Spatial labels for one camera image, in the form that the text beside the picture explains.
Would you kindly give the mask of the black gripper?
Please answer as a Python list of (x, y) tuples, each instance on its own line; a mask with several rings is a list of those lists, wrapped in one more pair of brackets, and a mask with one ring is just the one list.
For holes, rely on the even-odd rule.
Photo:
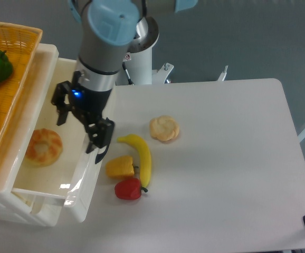
[(57, 125), (66, 123), (68, 113), (73, 115), (85, 125), (89, 137), (86, 153), (94, 149), (102, 149), (110, 144), (115, 123), (104, 118), (102, 112), (106, 107), (112, 89), (107, 91), (94, 91), (82, 86), (82, 72), (74, 71), (72, 82), (64, 81), (55, 87), (51, 103), (56, 106), (58, 113)]

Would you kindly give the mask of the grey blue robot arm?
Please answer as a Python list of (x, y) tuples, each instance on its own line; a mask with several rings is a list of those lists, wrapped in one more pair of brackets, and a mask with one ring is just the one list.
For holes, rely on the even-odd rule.
[(109, 145), (115, 124), (102, 112), (115, 86), (130, 43), (141, 19), (190, 9), (196, 1), (72, 1), (80, 17), (83, 37), (71, 81), (56, 85), (51, 103), (57, 124), (71, 112), (84, 126), (89, 141), (86, 153)]

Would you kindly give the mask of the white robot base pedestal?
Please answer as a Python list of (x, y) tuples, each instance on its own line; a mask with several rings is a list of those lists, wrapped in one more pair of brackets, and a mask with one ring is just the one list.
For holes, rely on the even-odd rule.
[(153, 47), (159, 39), (158, 24), (152, 17), (142, 18), (136, 26), (136, 35), (125, 56), (116, 81), (121, 85), (150, 85), (170, 83), (168, 78), (174, 66), (164, 63), (154, 70)]

